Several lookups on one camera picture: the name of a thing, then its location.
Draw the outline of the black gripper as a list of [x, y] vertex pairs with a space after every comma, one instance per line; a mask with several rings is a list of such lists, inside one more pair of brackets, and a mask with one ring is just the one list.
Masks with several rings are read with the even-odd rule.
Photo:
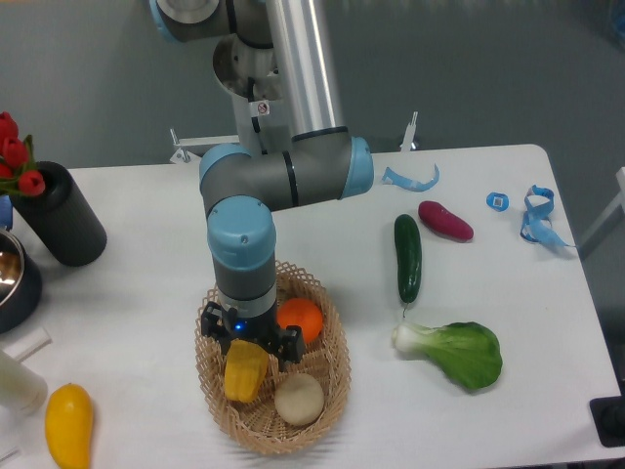
[[284, 372], [288, 365], [300, 363], [306, 350], [300, 326], [282, 328], [276, 319], [277, 304], [254, 318], [244, 318], [235, 307], [223, 307], [209, 301], [200, 316], [203, 337], [213, 339], [225, 356], [230, 343], [236, 339], [252, 342], [268, 354], [278, 358], [278, 369]]

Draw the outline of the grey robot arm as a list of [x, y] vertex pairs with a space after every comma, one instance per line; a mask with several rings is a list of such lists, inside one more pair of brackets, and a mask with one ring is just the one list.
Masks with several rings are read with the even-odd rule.
[[238, 140], [199, 164], [218, 298], [201, 332], [223, 351], [241, 339], [281, 365], [299, 362], [302, 329], [276, 319], [275, 211], [344, 199], [373, 184], [371, 151], [345, 124], [319, 1], [153, 1], [177, 42], [215, 37], [215, 74], [240, 99]]

